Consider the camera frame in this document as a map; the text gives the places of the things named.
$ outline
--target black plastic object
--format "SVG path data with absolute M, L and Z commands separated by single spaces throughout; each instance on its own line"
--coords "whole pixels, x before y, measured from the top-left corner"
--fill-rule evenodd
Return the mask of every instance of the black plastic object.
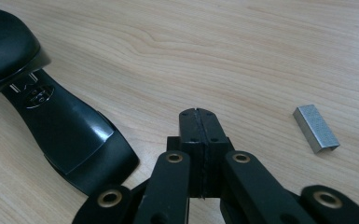
M 312 186 L 299 197 L 284 189 L 255 156 L 233 148 L 210 111 L 188 109 L 179 116 L 181 136 L 168 137 L 167 152 L 159 156 L 149 181 L 131 190 L 133 198 L 122 201 L 128 208 L 98 205 L 108 189 L 117 189 L 101 188 L 83 204 L 74 224 L 188 223 L 189 194 L 199 197 L 194 192 L 203 189 L 216 190 L 227 224 L 359 223 L 359 206 L 336 190 Z M 221 141 L 224 144 L 213 145 Z M 211 165 L 220 168 L 208 168 Z M 195 172 L 200 180 L 191 183 L 197 169 L 209 174 Z M 205 177 L 211 175 L 221 181 Z M 215 186 L 200 190 L 199 183 Z
M 120 184 L 139 160 L 118 129 L 41 69 L 49 58 L 18 18 L 0 10 L 0 91 L 51 165 L 86 194 Z

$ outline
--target metal block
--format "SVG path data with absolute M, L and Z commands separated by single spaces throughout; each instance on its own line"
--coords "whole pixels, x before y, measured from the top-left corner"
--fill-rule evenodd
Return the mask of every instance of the metal block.
M 336 136 L 331 132 L 315 105 L 299 106 L 293 116 L 314 153 L 325 148 L 333 150 L 339 147 Z

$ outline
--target wooden table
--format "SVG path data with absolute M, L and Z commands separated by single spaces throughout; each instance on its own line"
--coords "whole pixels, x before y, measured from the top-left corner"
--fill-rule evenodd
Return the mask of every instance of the wooden table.
M 150 177 L 178 114 L 215 112 L 237 150 L 287 189 L 359 203 L 359 3 L 355 1 L 0 0 L 49 53 L 46 71 L 105 114 Z M 314 104 L 341 146 L 314 154 L 292 113 Z M 71 223 L 87 196 L 48 164 L 0 94 L 0 223 Z M 224 223 L 217 199 L 189 223 Z

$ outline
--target silver metal block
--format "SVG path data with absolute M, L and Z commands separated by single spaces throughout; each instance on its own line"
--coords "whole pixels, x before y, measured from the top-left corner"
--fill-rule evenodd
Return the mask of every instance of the silver metal block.
M 333 135 L 315 105 L 299 106 L 293 116 L 314 153 L 325 148 L 333 150 L 339 147 L 336 136 Z

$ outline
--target light wood tabletop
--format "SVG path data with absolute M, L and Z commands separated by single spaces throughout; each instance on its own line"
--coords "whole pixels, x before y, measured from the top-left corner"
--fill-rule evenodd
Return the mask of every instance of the light wood tabletop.
M 45 70 L 101 111 L 148 179 L 181 111 L 214 112 L 299 194 L 325 185 L 359 203 L 359 1 L 0 0 L 50 56 Z M 314 154 L 293 112 L 316 105 L 340 147 Z M 71 223 L 87 196 L 44 158 L 0 94 L 0 223 Z M 218 199 L 191 199 L 189 223 L 224 223 Z

